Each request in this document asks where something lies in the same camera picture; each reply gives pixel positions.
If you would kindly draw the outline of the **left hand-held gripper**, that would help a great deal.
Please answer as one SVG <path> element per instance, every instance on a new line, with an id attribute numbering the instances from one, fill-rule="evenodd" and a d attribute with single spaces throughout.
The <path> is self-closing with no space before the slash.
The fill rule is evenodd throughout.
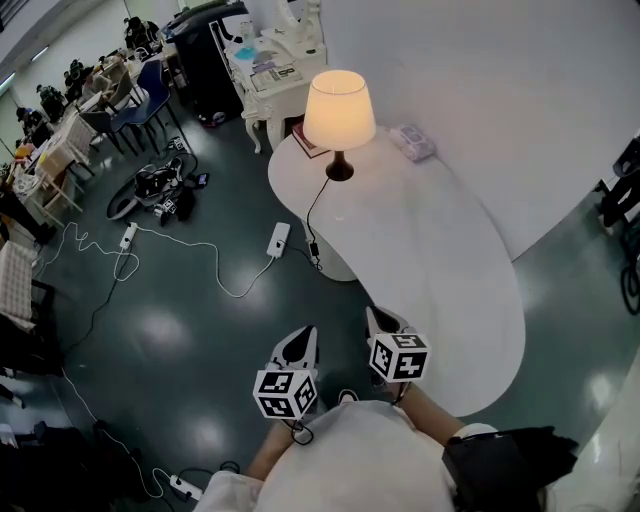
<path id="1" fill-rule="evenodd" d="M 257 372 L 253 397 L 265 418 L 303 419 L 315 410 L 317 338 L 312 326 L 292 332 L 275 346 L 272 362 Z"/>

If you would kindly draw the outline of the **table lamp with cream shade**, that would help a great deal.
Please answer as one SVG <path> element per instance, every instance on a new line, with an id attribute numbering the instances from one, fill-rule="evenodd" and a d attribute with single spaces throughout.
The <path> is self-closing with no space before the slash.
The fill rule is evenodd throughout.
<path id="1" fill-rule="evenodd" d="M 349 70 L 328 70 L 311 81 L 303 134 L 313 145 L 329 150 L 329 180 L 344 182 L 354 175 L 345 152 L 370 142 L 377 125 L 365 79 Z"/>

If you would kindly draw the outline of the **person's right forearm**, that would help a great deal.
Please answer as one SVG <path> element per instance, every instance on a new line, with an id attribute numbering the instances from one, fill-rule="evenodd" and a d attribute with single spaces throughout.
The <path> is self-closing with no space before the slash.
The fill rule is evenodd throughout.
<path id="1" fill-rule="evenodd" d="M 442 446 L 465 426 L 412 384 L 403 389 L 397 405 L 420 432 Z"/>

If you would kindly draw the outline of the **person's left forearm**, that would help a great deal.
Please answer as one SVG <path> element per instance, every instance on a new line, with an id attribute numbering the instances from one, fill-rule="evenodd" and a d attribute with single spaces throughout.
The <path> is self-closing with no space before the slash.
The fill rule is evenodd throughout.
<path id="1" fill-rule="evenodd" d="M 246 475 L 265 481 L 279 459 L 294 444 L 292 428 L 284 421 L 275 422 L 250 463 Z"/>

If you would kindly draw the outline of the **purple white tissue pack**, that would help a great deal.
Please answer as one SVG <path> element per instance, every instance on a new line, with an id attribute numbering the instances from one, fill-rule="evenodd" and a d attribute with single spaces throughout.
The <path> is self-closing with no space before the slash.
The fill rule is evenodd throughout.
<path id="1" fill-rule="evenodd" d="M 391 128 L 388 134 L 396 148 L 412 162 L 421 162 L 436 156 L 435 144 L 413 124 Z"/>

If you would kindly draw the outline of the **dark red book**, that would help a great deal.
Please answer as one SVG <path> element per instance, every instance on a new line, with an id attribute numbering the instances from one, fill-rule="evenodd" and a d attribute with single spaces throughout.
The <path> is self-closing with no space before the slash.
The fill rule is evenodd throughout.
<path id="1" fill-rule="evenodd" d="M 313 158 L 316 158 L 318 156 L 321 156 L 323 154 L 328 153 L 327 149 L 320 148 L 320 147 L 314 145 L 313 143 L 311 143 L 306 138 L 306 136 L 304 135 L 304 122 L 303 121 L 300 121 L 300 122 L 296 123 L 292 127 L 292 136 L 294 137 L 296 142 L 299 144 L 299 146 L 301 147 L 301 149 L 303 150 L 303 152 L 306 154 L 306 156 L 309 159 L 313 159 Z"/>

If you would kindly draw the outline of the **black equipment backpack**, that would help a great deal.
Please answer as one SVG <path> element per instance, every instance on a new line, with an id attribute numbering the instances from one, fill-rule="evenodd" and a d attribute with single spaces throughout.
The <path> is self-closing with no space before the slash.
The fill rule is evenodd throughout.
<path id="1" fill-rule="evenodd" d="M 185 222 L 195 209 L 198 160 L 187 153 L 157 167 L 147 165 L 134 176 L 134 196 L 164 226 L 172 217 Z"/>

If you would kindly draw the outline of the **printed white box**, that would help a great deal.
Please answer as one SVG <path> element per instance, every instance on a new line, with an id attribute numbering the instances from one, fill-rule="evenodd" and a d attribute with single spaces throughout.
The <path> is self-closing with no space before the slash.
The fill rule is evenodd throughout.
<path id="1" fill-rule="evenodd" d="M 303 75 L 294 65 L 277 66 L 251 75 L 251 82 L 257 92 L 271 90 L 302 79 Z"/>

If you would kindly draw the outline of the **checkered seat cushion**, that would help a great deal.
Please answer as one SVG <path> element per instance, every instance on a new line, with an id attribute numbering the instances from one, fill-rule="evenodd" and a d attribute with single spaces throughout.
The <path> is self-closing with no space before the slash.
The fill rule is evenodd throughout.
<path id="1" fill-rule="evenodd" d="M 0 249 L 0 314 L 20 329 L 30 331 L 32 319 L 32 277 L 37 253 L 8 241 Z"/>

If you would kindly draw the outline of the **black tall machine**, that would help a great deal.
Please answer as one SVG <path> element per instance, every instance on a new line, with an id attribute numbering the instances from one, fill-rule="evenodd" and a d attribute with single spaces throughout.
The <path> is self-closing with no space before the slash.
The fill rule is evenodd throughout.
<path id="1" fill-rule="evenodd" d="M 225 20 L 247 13 L 241 0 L 211 0 L 186 9 L 164 27 L 165 40 L 176 47 L 195 113 L 207 127 L 242 110 L 225 55 L 226 45 L 241 38 L 228 31 Z"/>

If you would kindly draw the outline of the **grey chair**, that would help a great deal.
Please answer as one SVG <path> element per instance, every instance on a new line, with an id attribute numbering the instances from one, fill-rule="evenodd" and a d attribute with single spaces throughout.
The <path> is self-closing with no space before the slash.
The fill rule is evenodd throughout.
<path id="1" fill-rule="evenodd" d="M 108 138 L 116 150 L 123 154 L 117 140 L 120 128 L 113 124 L 112 115 L 108 111 L 109 107 L 113 107 L 112 97 L 115 93 L 116 89 L 109 79 L 90 73 L 83 84 L 79 114 L 93 130 Z"/>

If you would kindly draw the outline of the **blue chair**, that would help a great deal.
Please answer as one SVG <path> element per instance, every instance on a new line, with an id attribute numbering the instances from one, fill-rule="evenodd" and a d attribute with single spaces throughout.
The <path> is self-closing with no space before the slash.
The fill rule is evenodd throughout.
<path id="1" fill-rule="evenodd" d="M 171 108 L 171 92 L 169 87 L 164 83 L 162 74 L 163 66 L 160 61 L 147 61 L 142 67 L 137 79 L 137 85 L 147 93 L 148 97 L 139 106 L 127 107 L 119 111 L 112 118 L 112 124 L 114 126 L 141 127 L 146 132 L 156 154 L 159 154 L 160 151 L 152 133 L 151 121 L 158 117 L 162 109 L 167 109 L 179 134 L 184 135 L 181 125 Z"/>

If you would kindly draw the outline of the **white oval vanity mirror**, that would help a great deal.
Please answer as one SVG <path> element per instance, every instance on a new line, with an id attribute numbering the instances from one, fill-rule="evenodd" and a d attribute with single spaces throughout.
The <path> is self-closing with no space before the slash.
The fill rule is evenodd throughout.
<path id="1" fill-rule="evenodd" d="M 320 23 L 321 0 L 301 1 L 303 5 L 302 14 L 300 18 L 296 18 L 289 7 L 288 0 L 275 0 L 275 31 L 297 43 L 306 40 L 320 43 L 323 41 Z"/>

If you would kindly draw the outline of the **wooden table with white cloth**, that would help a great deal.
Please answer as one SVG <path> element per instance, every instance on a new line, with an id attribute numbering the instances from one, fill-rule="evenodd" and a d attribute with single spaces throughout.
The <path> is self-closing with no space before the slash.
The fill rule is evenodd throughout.
<path id="1" fill-rule="evenodd" d="M 56 214 L 62 209 L 82 213 L 78 198 L 84 194 L 81 183 L 94 176 L 89 164 L 91 142 L 96 135 L 80 114 L 73 112 L 38 149 L 35 182 L 23 194 L 23 203 L 60 227 L 63 222 Z"/>

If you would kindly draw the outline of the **white cylindrical table pedestal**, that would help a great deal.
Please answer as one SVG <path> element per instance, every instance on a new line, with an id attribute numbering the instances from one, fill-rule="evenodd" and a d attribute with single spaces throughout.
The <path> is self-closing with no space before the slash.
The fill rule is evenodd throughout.
<path id="1" fill-rule="evenodd" d="M 343 258 L 319 235 L 308 234 L 307 243 L 311 260 L 320 268 L 320 273 L 336 282 L 353 282 L 356 275 Z"/>

